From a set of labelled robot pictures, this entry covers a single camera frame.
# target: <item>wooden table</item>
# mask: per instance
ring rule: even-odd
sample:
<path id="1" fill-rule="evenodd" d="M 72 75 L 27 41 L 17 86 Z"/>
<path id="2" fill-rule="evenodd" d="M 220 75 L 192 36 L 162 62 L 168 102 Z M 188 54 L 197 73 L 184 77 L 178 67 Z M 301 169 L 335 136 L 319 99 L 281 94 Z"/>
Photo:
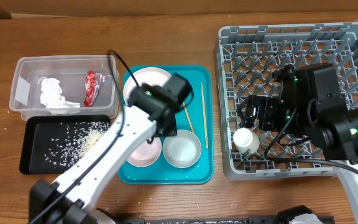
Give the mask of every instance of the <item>wooden table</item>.
<path id="1" fill-rule="evenodd" d="M 105 54 L 110 48 L 129 66 L 197 64 L 209 70 L 215 172 L 204 185 L 127 185 L 115 177 L 99 207 L 119 217 L 164 219 L 274 215 L 306 205 L 317 215 L 334 215 L 337 223 L 354 223 L 346 194 L 335 178 L 241 182 L 225 178 L 213 58 L 222 26 L 345 21 L 358 21 L 358 12 L 0 20 L 0 223 L 25 223 L 30 188 L 39 178 L 49 182 L 56 178 L 19 172 L 25 122 L 9 109 L 17 61 L 30 56 Z M 122 83 L 125 70 L 121 64 L 118 69 Z"/>

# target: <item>green indicator light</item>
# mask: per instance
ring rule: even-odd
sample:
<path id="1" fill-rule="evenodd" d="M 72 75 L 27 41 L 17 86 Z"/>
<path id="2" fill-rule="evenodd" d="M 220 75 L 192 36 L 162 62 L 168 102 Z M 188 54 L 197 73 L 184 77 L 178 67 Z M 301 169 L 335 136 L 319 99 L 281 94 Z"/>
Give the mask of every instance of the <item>green indicator light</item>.
<path id="1" fill-rule="evenodd" d="M 355 134 L 355 133 L 357 133 L 358 132 L 358 130 L 356 129 L 356 128 L 352 128 L 351 129 L 351 134 Z"/>

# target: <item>white label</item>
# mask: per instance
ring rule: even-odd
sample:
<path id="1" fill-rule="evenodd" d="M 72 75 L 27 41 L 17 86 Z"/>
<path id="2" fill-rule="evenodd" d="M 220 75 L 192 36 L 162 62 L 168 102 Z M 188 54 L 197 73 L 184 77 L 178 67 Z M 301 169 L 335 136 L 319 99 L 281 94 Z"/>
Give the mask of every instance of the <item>white label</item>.
<path id="1" fill-rule="evenodd" d="M 19 77 L 17 81 L 15 100 L 21 102 L 27 106 L 27 100 L 29 99 L 30 83 L 25 81 L 22 77 Z"/>

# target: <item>gray basket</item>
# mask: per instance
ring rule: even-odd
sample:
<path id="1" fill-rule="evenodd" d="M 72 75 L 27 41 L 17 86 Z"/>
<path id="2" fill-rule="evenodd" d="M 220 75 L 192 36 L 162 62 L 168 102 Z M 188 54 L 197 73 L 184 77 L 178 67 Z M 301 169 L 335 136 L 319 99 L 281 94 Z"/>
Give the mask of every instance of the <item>gray basket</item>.
<path id="1" fill-rule="evenodd" d="M 298 68 L 320 62 L 336 66 L 348 108 L 358 108 L 358 22 L 222 27 L 215 53 L 225 176 L 232 180 L 335 176 L 331 167 L 321 164 L 275 164 L 261 159 L 274 136 L 258 130 L 257 122 L 253 131 L 261 147 L 255 154 L 242 155 L 232 147 L 232 136 L 240 122 L 236 109 L 248 95 L 280 93 L 280 84 L 272 81 L 272 71 L 289 63 Z M 296 140 L 285 138 L 288 142 Z M 324 158 L 322 150 L 310 142 L 285 149 L 274 146 L 271 156 Z"/>

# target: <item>teal tray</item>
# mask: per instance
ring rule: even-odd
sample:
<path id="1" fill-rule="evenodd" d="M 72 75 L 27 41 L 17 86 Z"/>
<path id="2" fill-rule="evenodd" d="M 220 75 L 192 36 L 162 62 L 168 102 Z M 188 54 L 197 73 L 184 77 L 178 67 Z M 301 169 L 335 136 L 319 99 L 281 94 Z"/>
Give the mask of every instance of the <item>teal tray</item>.
<path id="1" fill-rule="evenodd" d="M 212 124 L 212 97 L 211 77 L 207 69 L 199 65 L 149 65 L 131 68 L 136 72 L 146 67 L 162 68 L 171 75 L 177 73 L 187 80 L 193 87 L 194 99 L 186 105 L 195 134 L 201 142 L 201 157 L 197 163 L 189 168 L 179 169 L 170 165 L 164 158 L 163 152 L 152 165 L 148 167 L 135 167 L 125 162 L 118 172 L 119 178 L 127 184 L 204 184 L 214 174 L 214 139 Z M 124 83 L 129 73 L 124 75 Z M 205 144 L 203 104 L 201 101 L 201 82 L 204 88 L 205 116 L 208 130 L 208 146 Z M 181 111 L 176 114 L 177 128 L 190 131 L 186 114 Z"/>

